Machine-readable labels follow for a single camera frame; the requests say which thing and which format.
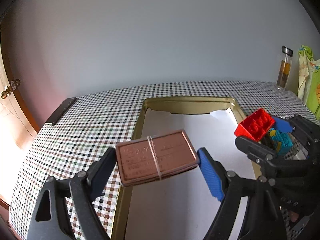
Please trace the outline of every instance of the screw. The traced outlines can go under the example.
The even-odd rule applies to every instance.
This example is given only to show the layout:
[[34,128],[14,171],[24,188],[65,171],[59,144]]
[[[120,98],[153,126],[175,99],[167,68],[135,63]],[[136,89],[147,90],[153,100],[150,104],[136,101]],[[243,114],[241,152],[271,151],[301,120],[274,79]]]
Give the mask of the screw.
[[85,171],[79,171],[77,174],[78,178],[84,178],[87,175],[87,173]]
[[269,184],[271,187],[273,187],[276,184],[276,180],[275,179],[269,179]]
[[265,182],[267,182],[267,178],[265,176],[260,176],[259,181],[262,183],[265,183]]
[[234,171],[227,171],[227,176],[229,178],[233,178],[236,175],[236,173]]
[[267,154],[267,160],[271,161],[273,159],[273,156],[271,154]]
[[50,177],[48,177],[45,181],[48,182],[48,183],[50,183],[50,182],[53,182],[53,179],[54,179],[54,177],[53,177],[53,176],[50,176]]

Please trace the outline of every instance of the table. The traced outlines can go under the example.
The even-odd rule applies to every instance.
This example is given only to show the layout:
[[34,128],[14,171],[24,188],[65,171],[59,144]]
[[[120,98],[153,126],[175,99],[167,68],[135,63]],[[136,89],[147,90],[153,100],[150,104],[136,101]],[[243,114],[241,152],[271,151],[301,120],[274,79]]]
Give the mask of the table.
[[[22,164],[14,188],[9,221],[25,240],[31,215],[45,179],[67,179],[99,160],[108,147],[131,139],[143,100],[167,96],[235,98],[245,114],[260,107],[285,117],[315,116],[291,91],[281,92],[272,82],[190,81],[143,85],[80,97],[54,126],[44,125]],[[294,151],[286,156],[290,158]],[[101,197],[94,202],[100,221],[111,236],[120,177],[115,167]],[[84,239],[72,199],[67,198],[71,225],[77,239]],[[293,238],[296,232],[288,232]]]

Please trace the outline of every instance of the white wall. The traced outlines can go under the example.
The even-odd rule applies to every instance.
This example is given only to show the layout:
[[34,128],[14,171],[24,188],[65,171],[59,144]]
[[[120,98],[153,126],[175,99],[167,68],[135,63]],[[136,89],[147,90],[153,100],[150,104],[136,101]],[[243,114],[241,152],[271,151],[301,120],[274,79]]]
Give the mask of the white wall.
[[139,84],[276,81],[281,46],[320,35],[298,0],[17,0],[9,56],[42,124],[66,97]]

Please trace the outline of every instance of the bottle cap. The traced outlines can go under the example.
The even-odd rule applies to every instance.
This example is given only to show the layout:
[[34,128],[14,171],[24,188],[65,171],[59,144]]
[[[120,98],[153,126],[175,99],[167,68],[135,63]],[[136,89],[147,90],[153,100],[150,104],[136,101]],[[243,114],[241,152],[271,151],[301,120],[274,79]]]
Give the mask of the bottle cap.
[[292,50],[292,49],[289,49],[289,48],[286,47],[286,46],[282,46],[282,52],[283,52],[284,54],[289,55],[290,57],[293,56],[293,50]]

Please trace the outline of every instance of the rubber band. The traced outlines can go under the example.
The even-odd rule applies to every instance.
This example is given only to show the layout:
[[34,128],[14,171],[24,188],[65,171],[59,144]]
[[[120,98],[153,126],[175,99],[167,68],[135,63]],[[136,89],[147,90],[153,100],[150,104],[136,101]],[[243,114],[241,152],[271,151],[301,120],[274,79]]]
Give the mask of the rubber band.
[[160,171],[158,159],[156,157],[156,151],[155,151],[155,148],[154,148],[154,145],[153,145],[152,137],[148,136],[147,139],[148,139],[150,150],[151,150],[151,153],[152,153],[152,156],[153,156],[153,160],[155,161],[155,165],[156,165],[156,169],[157,169],[157,172],[158,172],[159,180],[161,180],[161,171]]

